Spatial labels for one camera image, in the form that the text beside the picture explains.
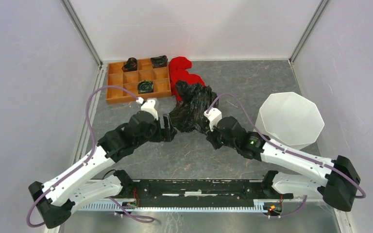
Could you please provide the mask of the black plastic trash bag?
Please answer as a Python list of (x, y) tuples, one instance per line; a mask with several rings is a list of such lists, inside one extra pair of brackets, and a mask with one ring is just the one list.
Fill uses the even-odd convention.
[(204, 116), (211, 103), (218, 96), (210, 86), (200, 83), (188, 84), (178, 80), (175, 84), (181, 101), (169, 113), (173, 126), (182, 133), (198, 131), (207, 135), (210, 131), (209, 120)]

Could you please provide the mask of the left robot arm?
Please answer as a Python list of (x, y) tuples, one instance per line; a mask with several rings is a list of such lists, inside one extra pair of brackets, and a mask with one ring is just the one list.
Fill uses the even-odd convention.
[(120, 124), (108, 131), (98, 141), (93, 141), (93, 148), (78, 162), (51, 180), (38, 181), (29, 185), (29, 192), (36, 208), (48, 229), (62, 225), (74, 211), (101, 193), (107, 197), (119, 195), (129, 197), (133, 184), (112, 175), (106, 183), (96, 183), (94, 193), (88, 195), (81, 189), (88, 180), (104, 169), (111, 167), (124, 157), (134, 153), (147, 142), (170, 142), (177, 131), (168, 114), (155, 118), (151, 113), (139, 111), (132, 115), (127, 123)]

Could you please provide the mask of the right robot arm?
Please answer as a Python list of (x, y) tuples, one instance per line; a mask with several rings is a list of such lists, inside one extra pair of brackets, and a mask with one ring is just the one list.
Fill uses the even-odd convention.
[(296, 175), (268, 172), (261, 185), (265, 197), (274, 198), (278, 194), (321, 196), (326, 204), (335, 209), (344, 212), (352, 210), (361, 179), (347, 157), (324, 158), (286, 148), (263, 134), (245, 130), (232, 116), (206, 116), (204, 122), (209, 126), (206, 139), (214, 149), (230, 147), (246, 159), (279, 165), (296, 172)]

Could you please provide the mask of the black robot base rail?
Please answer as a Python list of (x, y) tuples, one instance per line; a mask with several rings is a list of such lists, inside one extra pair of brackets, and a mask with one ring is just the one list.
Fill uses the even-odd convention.
[(254, 200), (292, 199), (292, 193), (280, 194), (272, 187), (268, 172), (262, 180), (232, 179), (140, 179), (133, 180), (125, 170), (116, 170), (123, 185), (116, 199), (134, 199), (136, 207), (249, 207)]

